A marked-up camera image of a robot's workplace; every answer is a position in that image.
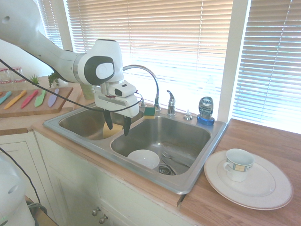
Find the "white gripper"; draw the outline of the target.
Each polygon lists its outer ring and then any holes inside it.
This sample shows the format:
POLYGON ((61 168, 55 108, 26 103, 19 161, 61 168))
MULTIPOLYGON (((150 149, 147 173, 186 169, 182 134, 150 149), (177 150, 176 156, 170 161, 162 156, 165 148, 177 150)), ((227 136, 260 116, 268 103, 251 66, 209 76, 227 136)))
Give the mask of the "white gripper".
POLYGON ((131 118, 135 117, 139 113, 137 97, 134 94, 131 94, 127 97, 107 97, 101 92, 101 87, 96 86, 95 104, 104 109, 103 116, 109 130, 113 129, 110 111, 124 115, 123 131, 125 136, 128 135, 131 126, 131 118))

